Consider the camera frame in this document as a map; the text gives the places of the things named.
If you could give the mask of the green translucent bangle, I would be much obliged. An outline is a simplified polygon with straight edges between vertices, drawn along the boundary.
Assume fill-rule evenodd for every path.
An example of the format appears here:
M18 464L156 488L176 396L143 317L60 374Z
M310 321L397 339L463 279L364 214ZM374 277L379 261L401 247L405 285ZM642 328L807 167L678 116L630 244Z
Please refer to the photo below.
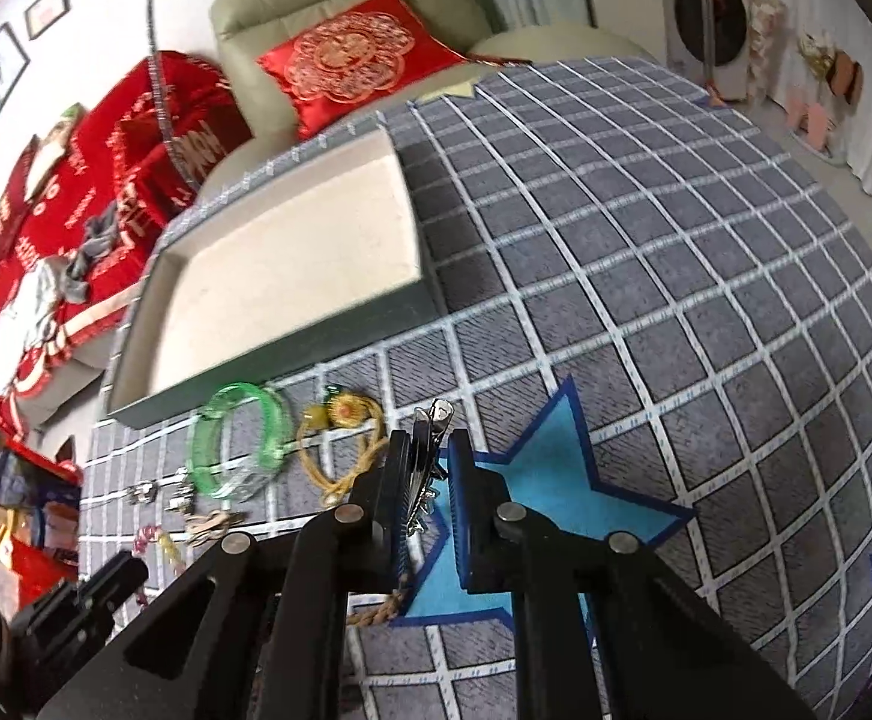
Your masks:
M201 496L242 502L283 470L291 410L273 388L234 382L196 411L187 475Z

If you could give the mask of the silver crystal hair clip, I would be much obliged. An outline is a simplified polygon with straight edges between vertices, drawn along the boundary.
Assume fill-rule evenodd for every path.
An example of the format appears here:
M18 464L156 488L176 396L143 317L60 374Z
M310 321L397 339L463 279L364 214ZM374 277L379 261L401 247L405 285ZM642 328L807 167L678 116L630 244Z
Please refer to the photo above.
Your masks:
M154 505L162 499L168 511L184 517L195 511L195 484L191 483L184 468L175 470L167 478L145 479L130 484L123 489L123 497L130 505Z

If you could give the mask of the grey jewelry tray beige lining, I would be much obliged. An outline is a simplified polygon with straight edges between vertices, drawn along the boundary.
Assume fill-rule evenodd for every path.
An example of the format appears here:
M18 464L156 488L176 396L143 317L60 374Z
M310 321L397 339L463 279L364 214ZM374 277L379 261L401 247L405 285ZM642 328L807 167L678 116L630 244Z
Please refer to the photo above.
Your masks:
M434 320L433 268L387 130L276 156L185 211L118 330L105 408L141 429Z

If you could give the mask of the blue star sticker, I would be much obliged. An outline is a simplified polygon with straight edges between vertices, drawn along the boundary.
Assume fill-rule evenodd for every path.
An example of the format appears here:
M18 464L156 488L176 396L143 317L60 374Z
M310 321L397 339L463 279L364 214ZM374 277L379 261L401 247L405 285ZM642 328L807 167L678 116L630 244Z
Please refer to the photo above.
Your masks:
M504 454L478 452L477 465L501 473L512 499L551 518L566 532L602 539L625 530L652 548L680 532L694 517L687 507L633 493L598 477L576 384L564 380L516 444ZM434 484L438 497L426 518L424 548L408 610L399 628L496 621L512 626L506 593L470 595L460 587L450 522L449 484Z

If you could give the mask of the blue grid tablecloth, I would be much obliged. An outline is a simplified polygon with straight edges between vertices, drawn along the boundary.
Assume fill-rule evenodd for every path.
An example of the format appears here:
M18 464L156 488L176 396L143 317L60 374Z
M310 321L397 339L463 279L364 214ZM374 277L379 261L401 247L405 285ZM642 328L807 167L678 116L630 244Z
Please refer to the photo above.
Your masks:
M822 718L872 678L872 249L737 110L648 60L507 68L367 114L433 257L426 325L276 380L504 454L564 380L603 483L687 507L667 564Z

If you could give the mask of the red blanket with lettering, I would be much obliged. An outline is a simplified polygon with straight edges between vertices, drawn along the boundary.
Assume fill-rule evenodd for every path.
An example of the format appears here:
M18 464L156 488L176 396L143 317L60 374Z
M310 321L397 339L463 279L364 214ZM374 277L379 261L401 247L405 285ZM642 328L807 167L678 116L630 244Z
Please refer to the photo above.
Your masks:
M0 351L11 382L0 387L0 429L25 436L107 366L105 346L136 293L166 227L193 205L204 181L250 130L229 82L193 55L159 55L173 138L157 125L151 76L138 64L94 109L32 138L0 199L0 316L27 275L60 265L89 234L111 227L112 247L89 265L84 301L60 299L48 340L17 355Z

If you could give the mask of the grey cloth on blanket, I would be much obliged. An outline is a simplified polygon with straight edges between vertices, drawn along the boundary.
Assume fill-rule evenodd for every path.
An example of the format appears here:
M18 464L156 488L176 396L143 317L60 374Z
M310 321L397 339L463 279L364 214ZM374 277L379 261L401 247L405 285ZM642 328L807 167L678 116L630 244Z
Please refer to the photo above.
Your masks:
M61 273L61 297L70 304L86 304L92 269L115 249L120 241L118 203L110 202L97 216L84 223L83 240Z

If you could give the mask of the red embroidered cushion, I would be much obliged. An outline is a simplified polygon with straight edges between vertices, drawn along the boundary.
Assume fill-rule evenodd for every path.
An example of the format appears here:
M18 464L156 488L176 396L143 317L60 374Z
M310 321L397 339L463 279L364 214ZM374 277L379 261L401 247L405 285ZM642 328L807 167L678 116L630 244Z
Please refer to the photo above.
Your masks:
M427 31L406 0L364 0L257 59L296 110L303 140L465 62Z

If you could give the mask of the white washing machine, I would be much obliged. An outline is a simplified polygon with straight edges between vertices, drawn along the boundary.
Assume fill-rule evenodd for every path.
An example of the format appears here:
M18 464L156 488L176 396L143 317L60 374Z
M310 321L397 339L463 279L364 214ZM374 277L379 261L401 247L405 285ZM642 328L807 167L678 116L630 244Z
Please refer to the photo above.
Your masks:
M726 101L747 96L750 0L664 0L667 65Z

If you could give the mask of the small framed picture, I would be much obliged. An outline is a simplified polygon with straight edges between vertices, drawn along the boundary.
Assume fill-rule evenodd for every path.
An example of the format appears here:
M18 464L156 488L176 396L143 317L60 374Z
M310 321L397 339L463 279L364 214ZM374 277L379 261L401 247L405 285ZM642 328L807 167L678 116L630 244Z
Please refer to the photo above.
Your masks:
M27 37L35 41L70 11L70 0L35 0L24 13Z

